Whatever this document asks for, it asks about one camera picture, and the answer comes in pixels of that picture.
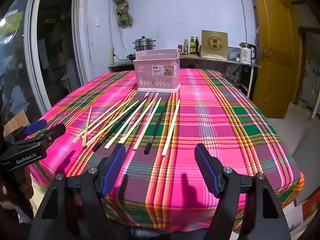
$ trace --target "light switch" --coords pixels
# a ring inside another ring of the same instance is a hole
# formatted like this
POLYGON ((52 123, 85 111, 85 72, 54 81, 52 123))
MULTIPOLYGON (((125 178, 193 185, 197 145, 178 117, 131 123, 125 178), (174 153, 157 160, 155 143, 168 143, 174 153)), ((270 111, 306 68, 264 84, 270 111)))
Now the light switch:
POLYGON ((100 23, 100 20, 98 18, 96 19, 96 26, 97 27, 101 27, 101 23, 100 23))

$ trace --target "curtain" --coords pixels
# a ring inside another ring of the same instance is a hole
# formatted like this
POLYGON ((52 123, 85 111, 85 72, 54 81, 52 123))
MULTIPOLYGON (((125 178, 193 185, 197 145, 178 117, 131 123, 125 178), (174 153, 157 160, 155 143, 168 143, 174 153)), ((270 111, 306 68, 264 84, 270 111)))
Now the curtain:
POLYGON ((117 15, 119 25, 132 25, 133 19, 128 13, 129 3, 127 0, 113 0, 117 5, 117 15))

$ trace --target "white kettle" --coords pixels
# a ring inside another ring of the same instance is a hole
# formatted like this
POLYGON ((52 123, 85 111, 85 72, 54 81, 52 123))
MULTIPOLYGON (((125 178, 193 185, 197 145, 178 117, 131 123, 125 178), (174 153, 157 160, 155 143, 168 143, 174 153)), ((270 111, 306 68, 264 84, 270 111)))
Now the white kettle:
POLYGON ((257 47, 253 44, 241 42, 240 45, 240 62, 251 63, 252 59, 255 59, 257 56, 257 47))

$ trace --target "stainless steel pot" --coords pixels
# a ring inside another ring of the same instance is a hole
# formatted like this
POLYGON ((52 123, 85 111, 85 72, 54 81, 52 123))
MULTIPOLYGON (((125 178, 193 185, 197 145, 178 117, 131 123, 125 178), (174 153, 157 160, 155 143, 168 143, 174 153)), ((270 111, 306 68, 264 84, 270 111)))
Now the stainless steel pot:
POLYGON ((155 46, 153 45, 154 41, 156 40, 148 39, 145 36, 142 36, 141 39, 135 40, 133 44, 136 51, 149 50, 149 49, 153 49, 153 47, 155 46))

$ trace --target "basket label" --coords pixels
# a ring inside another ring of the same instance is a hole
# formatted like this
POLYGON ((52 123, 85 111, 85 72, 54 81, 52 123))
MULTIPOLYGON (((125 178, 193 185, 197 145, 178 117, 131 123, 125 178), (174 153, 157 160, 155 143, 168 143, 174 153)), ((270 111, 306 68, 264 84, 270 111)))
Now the basket label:
POLYGON ((153 76, 175 77, 178 74, 178 65, 175 66, 152 66, 153 76))

